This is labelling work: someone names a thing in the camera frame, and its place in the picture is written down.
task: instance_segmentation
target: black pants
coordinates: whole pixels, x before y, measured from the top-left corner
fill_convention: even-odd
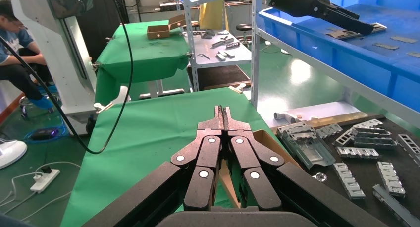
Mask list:
[[[34,52],[26,48],[20,49],[19,54],[21,56],[35,55]],[[30,66],[45,83],[53,81],[47,66],[39,64],[30,64]],[[21,64],[0,66],[0,80],[10,81],[16,88],[25,93],[25,96],[28,99],[39,100],[42,98],[37,86],[29,77],[29,71],[27,71]]]

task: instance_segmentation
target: cardboard box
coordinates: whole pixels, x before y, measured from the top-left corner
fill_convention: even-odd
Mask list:
[[[150,25],[147,27],[147,38],[152,40],[169,37],[170,30],[184,26],[185,24],[185,16],[178,15],[170,18],[167,25]]]
[[[284,162],[291,162],[296,166],[300,167],[298,162],[296,162],[292,156],[290,156],[286,150],[284,150],[277,141],[269,135],[265,130],[257,130],[253,132],[254,138],[259,143],[263,144],[267,148],[275,151],[279,155],[284,158]],[[227,168],[226,161],[222,161],[220,173],[219,173],[219,180],[222,183],[223,189],[225,190],[227,196],[229,197],[230,203],[232,203],[234,208],[241,208],[241,203],[238,202],[235,194],[235,190],[233,189],[232,180],[230,179],[229,169]]]

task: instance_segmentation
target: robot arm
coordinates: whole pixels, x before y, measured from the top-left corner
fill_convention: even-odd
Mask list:
[[[330,0],[266,0],[266,4],[293,17],[312,16],[343,29],[368,35],[373,26],[359,21],[359,15],[332,4]]]

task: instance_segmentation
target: blue shirt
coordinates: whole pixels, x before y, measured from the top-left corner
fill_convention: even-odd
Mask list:
[[[34,41],[25,29],[21,29],[18,33],[0,29],[0,36],[2,36],[17,53],[19,53],[19,45],[26,48]],[[11,54],[12,53],[0,43],[0,65],[5,62]]]

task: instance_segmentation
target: white cable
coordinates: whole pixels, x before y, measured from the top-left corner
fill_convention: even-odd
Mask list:
[[[35,171],[38,171],[39,169],[41,169],[42,167],[44,167],[44,166],[48,166],[48,165],[51,165],[51,164],[72,164],[72,165],[75,165],[75,166],[77,166],[77,167],[79,167],[80,168],[80,165],[78,165],[78,164],[75,164],[75,163],[72,163],[72,162],[67,162],[67,161],[60,161],[60,162],[53,162],[53,163],[48,163],[48,164],[44,164],[44,165],[41,165],[39,168],[37,168]]]
[[[30,218],[31,216],[33,216],[34,214],[38,213],[40,210],[42,210],[43,208],[45,208],[47,205],[51,204],[52,202],[54,202],[54,201],[56,201],[56,200],[58,200],[58,199],[61,199],[61,198],[65,197],[65,196],[67,196],[67,195],[70,195],[70,193],[71,193],[71,192],[69,192],[69,193],[67,193],[67,194],[65,194],[65,195],[62,195],[62,196],[60,196],[60,197],[57,197],[57,198],[55,198],[54,200],[52,200],[52,201],[50,201],[50,202],[46,203],[43,207],[39,208],[37,211],[35,211],[34,213],[32,213],[32,214],[28,215],[27,217],[25,217],[25,218],[21,219],[20,221],[24,221],[24,220],[26,220],[27,218]]]
[[[28,175],[34,175],[34,174],[41,174],[41,175],[43,175],[43,173],[42,172],[31,172],[31,173],[27,173],[27,174],[23,174],[23,175],[20,175],[20,176],[15,176],[14,178],[12,178],[12,186],[13,186],[13,194],[14,194],[14,198],[13,199],[11,199],[10,201],[8,201],[8,202],[6,202],[6,203],[3,203],[3,204],[1,204],[0,205],[0,207],[2,207],[2,206],[4,206],[4,205],[7,205],[7,204],[9,204],[10,202],[13,202],[14,200],[16,200],[16,186],[15,186],[15,184],[14,184],[14,180],[16,179],[16,178],[20,178],[20,177],[23,177],[23,176],[28,176]]]
[[[26,197],[23,201],[21,201],[18,204],[14,205],[12,208],[8,209],[3,214],[7,214],[7,213],[11,212],[14,208],[20,206],[23,202],[27,201],[29,198],[33,197],[35,194],[36,194],[36,192],[32,192],[32,194],[30,194],[28,197]]]
[[[0,201],[0,205],[5,201],[5,200],[7,200],[11,195],[12,195],[12,191],[10,191],[9,192],[9,194],[6,196],[6,198],[4,198],[2,201]]]

